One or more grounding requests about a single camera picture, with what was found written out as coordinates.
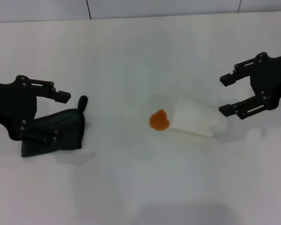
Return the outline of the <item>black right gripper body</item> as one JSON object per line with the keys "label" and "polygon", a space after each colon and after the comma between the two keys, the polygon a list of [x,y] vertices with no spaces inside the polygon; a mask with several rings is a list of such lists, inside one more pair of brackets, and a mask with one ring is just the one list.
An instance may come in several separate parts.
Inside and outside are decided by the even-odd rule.
{"label": "black right gripper body", "polygon": [[250,84],[267,110],[278,107],[281,99],[281,56],[272,58],[266,52],[256,56]]}

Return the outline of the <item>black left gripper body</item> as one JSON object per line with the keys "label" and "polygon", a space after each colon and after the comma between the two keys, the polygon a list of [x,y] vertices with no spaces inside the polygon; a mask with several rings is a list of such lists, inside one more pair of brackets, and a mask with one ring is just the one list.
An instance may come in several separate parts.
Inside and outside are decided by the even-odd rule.
{"label": "black left gripper body", "polygon": [[24,139],[37,111],[37,98],[28,77],[18,75],[10,84],[0,83],[0,124],[14,141]]}

